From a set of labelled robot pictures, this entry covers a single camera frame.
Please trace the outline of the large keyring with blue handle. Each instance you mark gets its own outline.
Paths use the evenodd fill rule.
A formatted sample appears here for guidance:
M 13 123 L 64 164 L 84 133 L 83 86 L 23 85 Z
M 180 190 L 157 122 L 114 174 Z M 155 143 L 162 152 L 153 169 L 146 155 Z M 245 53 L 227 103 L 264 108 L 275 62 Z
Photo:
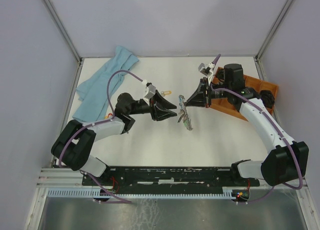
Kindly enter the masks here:
M 185 97 L 183 95 L 179 95 L 178 101 L 179 101 L 180 112 L 179 112 L 179 119 L 177 122 L 178 123 L 182 122 L 184 127 L 188 131 L 192 131 L 193 128 L 192 128 L 192 124 L 191 124 L 191 119 L 190 119 L 188 112 L 187 112 Z

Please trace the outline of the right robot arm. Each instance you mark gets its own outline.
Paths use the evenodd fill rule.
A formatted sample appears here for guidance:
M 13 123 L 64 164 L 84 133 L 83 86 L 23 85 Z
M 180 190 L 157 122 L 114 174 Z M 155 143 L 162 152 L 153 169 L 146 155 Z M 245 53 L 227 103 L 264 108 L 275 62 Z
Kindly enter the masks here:
M 186 101 L 188 107 L 209 108 L 214 99 L 226 99 L 235 110 L 251 123 L 262 140 L 267 156 L 265 160 L 242 160 L 234 163 L 229 173 L 231 183 L 242 185 L 248 178 L 264 180 L 272 187 L 283 184 L 300 190 L 306 174 L 309 148 L 288 135 L 268 112 L 261 94 L 246 85 L 243 67 L 230 63 L 223 67 L 223 76 L 217 83 L 216 62 L 201 63 L 203 74 L 195 92 Z

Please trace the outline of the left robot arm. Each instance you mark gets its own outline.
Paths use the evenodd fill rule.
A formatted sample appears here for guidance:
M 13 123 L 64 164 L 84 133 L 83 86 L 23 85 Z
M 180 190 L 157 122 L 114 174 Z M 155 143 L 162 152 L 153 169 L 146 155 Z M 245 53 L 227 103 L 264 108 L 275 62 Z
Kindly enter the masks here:
M 62 157 L 59 162 L 73 171 L 91 174 L 99 185 L 106 185 L 111 179 L 109 166 L 91 155 L 93 144 L 110 136 L 128 133 L 135 123 L 131 115 L 150 114 L 152 120 L 158 122 L 176 117 L 175 109 L 177 106 L 167 101 L 157 90 L 149 103 L 142 98 L 135 100 L 127 92 L 122 93 L 117 98 L 110 121 L 69 121 L 53 144 L 51 154 L 56 158 Z

